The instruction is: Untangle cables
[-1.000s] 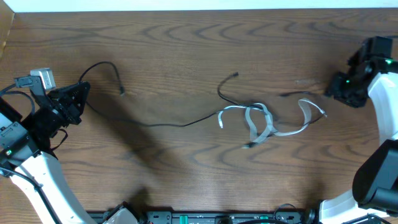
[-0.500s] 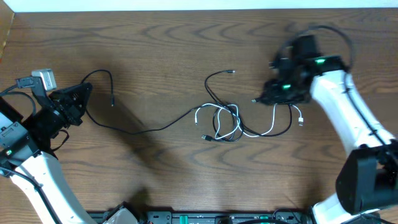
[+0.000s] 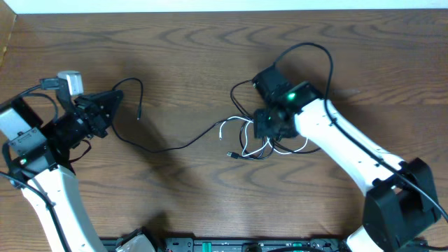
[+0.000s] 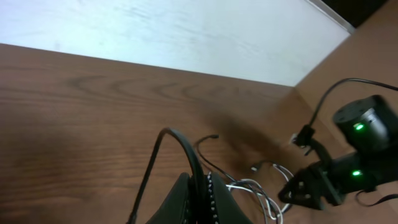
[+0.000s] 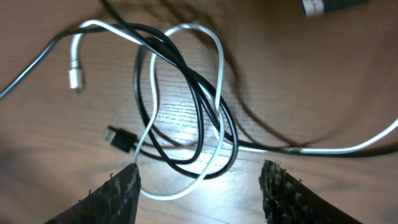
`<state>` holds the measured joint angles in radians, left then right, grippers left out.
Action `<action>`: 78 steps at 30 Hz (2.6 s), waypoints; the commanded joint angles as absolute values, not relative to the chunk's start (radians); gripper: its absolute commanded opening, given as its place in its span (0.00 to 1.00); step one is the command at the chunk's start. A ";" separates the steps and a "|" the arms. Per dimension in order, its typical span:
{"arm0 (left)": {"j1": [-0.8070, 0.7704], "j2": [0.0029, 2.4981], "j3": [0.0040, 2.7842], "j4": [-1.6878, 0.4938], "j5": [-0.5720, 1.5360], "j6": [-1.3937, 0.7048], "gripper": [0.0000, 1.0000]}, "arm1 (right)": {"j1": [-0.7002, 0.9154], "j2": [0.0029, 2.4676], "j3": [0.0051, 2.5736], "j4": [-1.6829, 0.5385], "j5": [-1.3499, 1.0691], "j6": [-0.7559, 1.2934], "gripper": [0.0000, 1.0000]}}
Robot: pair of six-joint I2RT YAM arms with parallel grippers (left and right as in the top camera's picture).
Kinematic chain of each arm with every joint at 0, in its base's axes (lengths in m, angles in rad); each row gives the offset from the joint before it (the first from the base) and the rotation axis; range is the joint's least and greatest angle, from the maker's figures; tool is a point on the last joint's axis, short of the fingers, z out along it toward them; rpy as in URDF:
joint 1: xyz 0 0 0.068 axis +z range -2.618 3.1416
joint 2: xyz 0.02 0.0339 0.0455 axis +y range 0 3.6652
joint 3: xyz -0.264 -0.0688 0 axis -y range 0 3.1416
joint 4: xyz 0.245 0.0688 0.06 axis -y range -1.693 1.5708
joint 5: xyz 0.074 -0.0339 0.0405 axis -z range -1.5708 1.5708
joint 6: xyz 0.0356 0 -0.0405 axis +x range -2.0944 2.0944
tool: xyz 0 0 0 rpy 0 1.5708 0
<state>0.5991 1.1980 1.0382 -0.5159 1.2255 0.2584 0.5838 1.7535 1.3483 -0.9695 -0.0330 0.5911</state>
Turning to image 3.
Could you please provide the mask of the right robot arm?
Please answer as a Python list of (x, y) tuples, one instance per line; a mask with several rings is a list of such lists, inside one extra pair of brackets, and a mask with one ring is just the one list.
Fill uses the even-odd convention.
[(346, 238), (348, 251), (418, 251), (430, 247), (417, 237), (438, 222), (438, 196), (431, 168), (406, 162), (354, 127), (309, 82), (291, 84), (275, 66), (252, 80), (266, 108), (254, 113), (257, 138), (304, 137), (353, 179), (365, 203), (363, 223)]

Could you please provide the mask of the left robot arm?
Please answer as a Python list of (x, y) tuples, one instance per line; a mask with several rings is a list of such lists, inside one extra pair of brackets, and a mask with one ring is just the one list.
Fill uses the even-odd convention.
[[(52, 105), (64, 109), (47, 124), (25, 101), (42, 97), (44, 90), (54, 90)], [(85, 95), (79, 80), (47, 78), (1, 105), (7, 138), (1, 153), (8, 168), (1, 176), (31, 204), (52, 251), (114, 250), (83, 206), (70, 151), (92, 137), (104, 138), (122, 99), (120, 90)]]

